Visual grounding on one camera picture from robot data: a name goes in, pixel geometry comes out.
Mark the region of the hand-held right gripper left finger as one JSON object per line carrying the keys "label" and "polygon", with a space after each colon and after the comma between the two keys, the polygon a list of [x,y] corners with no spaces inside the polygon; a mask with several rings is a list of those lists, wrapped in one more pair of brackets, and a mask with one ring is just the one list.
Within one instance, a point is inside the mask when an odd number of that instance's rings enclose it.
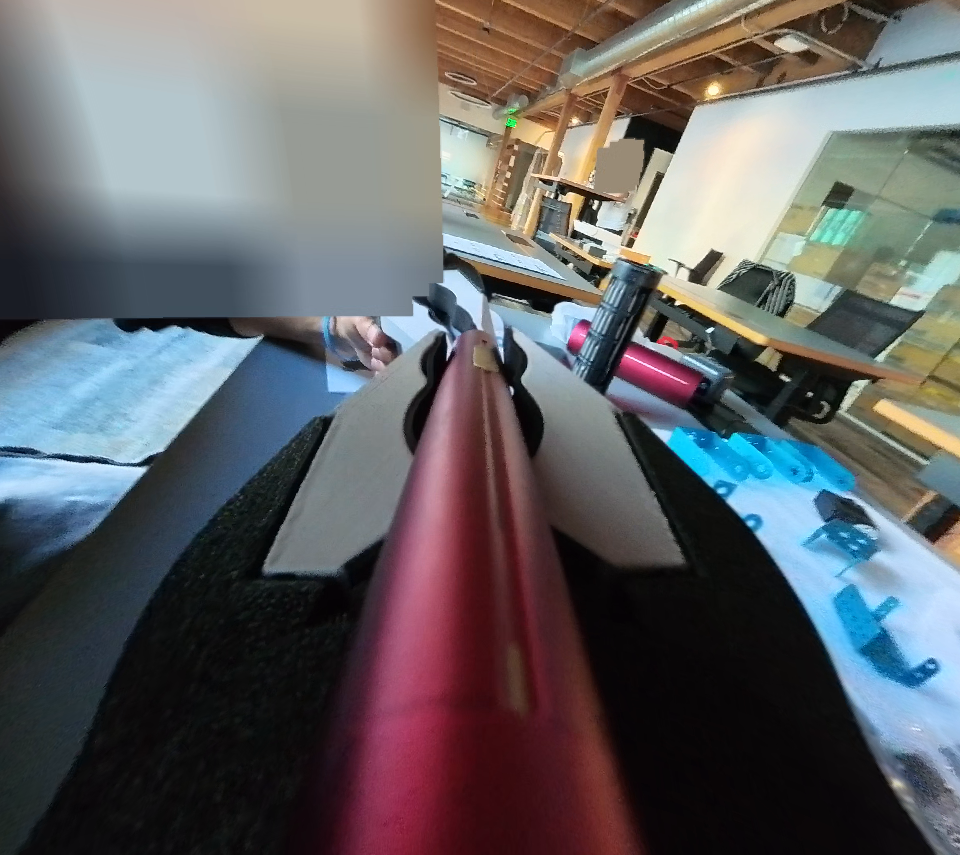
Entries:
{"label": "hand-held right gripper left finger", "polygon": [[321,441],[267,554],[266,577],[335,577],[385,537],[414,455],[405,423],[427,387],[424,361],[445,332],[428,333],[348,397]]}

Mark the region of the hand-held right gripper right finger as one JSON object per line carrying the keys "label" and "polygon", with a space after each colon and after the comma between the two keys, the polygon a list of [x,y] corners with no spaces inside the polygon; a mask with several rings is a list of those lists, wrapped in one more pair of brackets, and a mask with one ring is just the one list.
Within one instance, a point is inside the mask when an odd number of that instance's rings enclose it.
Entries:
{"label": "hand-held right gripper right finger", "polygon": [[682,569],[687,561],[610,401],[524,333],[512,346],[543,420],[534,475],[550,525],[622,570]]}

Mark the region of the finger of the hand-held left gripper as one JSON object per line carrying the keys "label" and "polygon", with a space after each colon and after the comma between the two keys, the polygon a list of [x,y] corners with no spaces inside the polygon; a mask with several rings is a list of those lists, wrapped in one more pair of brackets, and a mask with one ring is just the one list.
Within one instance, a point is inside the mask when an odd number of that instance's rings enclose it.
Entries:
{"label": "finger of the hand-held left gripper", "polygon": [[445,331],[449,349],[463,333],[474,330],[501,348],[501,323],[495,321],[483,279],[468,261],[445,261],[441,282],[432,283],[426,296],[415,297],[414,305]]}

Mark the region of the red metal tube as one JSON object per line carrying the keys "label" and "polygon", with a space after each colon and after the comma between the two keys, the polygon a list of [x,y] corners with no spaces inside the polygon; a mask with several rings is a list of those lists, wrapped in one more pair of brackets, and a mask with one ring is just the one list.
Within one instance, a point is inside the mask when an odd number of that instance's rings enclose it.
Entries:
{"label": "red metal tube", "polygon": [[288,853],[645,853],[486,333],[438,384]]}

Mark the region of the person's left forearm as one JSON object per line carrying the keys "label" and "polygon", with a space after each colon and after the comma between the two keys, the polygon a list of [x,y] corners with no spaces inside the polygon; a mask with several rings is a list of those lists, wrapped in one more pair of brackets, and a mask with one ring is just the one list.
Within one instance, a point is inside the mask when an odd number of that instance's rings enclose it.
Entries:
{"label": "person's left forearm", "polygon": [[182,328],[231,339],[268,338],[296,345],[323,346],[322,317],[277,318],[123,318],[114,324],[126,333]]}

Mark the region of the person's left hand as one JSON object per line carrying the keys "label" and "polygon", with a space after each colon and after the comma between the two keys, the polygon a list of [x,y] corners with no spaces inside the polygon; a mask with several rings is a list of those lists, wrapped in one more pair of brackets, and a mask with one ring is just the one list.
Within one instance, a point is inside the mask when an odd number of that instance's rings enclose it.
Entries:
{"label": "person's left hand", "polygon": [[361,366],[378,372],[402,354],[402,348],[369,316],[331,317],[327,321],[329,344],[345,367]]}

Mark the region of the white paper sheet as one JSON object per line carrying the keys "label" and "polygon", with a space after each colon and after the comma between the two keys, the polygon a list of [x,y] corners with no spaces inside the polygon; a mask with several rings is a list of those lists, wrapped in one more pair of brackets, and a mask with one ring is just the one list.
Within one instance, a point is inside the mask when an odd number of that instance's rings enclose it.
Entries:
{"label": "white paper sheet", "polygon": [[324,349],[326,388],[330,394],[354,394],[374,379],[379,372],[369,369],[347,344]]}

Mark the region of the black ribbed grip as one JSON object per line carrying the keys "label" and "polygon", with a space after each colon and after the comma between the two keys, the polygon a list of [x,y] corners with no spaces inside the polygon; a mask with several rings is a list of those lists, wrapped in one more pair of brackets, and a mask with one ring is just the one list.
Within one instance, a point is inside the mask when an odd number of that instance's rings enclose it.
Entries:
{"label": "black ribbed grip", "polygon": [[617,260],[606,276],[602,300],[588,325],[570,334],[572,372],[605,395],[664,272],[649,263]]}

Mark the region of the pile of blue metal brackets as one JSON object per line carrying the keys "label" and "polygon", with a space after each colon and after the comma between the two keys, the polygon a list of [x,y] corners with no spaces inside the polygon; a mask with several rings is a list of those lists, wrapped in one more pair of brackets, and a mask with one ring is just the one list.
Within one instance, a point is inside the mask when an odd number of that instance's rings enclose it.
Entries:
{"label": "pile of blue metal brackets", "polygon": [[[856,484],[854,476],[842,465],[806,443],[742,431],[723,437],[706,429],[678,427],[673,429],[667,444],[701,478],[723,475],[724,479],[717,479],[713,488],[724,499],[732,496],[737,484],[750,479],[769,485],[777,481],[801,485],[822,480],[828,488],[821,490],[840,495]],[[838,575],[844,576],[881,552],[877,531],[876,527],[821,520],[802,545],[811,547],[822,539],[839,551],[846,566]],[[870,607],[856,585],[846,585],[833,598],[836,614],[856,651],[883,677],[917,689],[940,673],[941,664],[935,658],[914,666],[908,662],[884,623],[900,605],[896,597],[887,597]]]}

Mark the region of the white plastic sheet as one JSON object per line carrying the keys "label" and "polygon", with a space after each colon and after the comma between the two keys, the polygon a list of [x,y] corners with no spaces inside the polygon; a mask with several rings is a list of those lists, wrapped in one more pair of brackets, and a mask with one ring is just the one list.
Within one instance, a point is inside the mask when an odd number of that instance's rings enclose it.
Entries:
{"label": "white plastic sheet", "polygon": [[822,478],[704,479],[631,412],[639,481],[589,484],[633,554],[567,574],[651,853],[958,853],[958,572],[879,510],[817,532]]}

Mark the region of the wood-edged table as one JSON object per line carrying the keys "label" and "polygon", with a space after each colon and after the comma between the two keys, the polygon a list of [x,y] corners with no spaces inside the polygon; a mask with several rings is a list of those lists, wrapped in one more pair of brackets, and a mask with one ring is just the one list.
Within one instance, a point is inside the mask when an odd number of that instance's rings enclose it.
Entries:
{"label": "wood-edged table", "polygon": [[918,373],[882,363],[719,289],[693,285],[673,276],[660,276],[649,306],[664,317],[674,316],[679,307],[685,306],[752,345],[800,360],[802,369],[824,370],[850,381],[892,381],[918,386],[925,380]]}

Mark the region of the black striped chair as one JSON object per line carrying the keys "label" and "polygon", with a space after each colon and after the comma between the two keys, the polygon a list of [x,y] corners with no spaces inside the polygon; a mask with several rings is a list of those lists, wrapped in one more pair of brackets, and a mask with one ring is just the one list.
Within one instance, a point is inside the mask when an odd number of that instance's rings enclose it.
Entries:
{"label": "black striped chair", "polygon": [[717,290],[783,319],[795,303],[796,277],[789,271],[744,260]]}

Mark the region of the black mesh office chair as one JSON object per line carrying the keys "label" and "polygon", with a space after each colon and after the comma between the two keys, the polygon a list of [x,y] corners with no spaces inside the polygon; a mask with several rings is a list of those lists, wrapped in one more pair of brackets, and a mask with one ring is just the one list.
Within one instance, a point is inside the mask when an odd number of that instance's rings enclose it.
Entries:
{"label": "black mesh office chair", "polygon": [[843,290],[806,326],[841,345],[879,357],[924,315],[878,301],[854,290]]}

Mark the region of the black metal bracket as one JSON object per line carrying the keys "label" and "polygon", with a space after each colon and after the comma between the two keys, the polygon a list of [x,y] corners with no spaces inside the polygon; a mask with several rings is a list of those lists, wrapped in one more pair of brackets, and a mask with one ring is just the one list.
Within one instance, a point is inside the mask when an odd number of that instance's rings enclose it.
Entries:
{"label": "black metal bracket", "polygon": [[830,490],[821,490],[814,497],[814,507],[823,523],[842,522],[874,529],[875,522],[858,501]]}

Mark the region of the glass wall window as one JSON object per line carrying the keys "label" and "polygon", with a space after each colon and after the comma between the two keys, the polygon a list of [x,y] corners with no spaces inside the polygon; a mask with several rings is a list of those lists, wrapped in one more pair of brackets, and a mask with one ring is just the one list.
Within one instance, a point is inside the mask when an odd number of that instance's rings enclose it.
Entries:
{"label": "glass wall window", "polygon": [[958,385],[958,126],[831,133],[761,260],[811,313],[846,291],[920,312],[883,356]]}

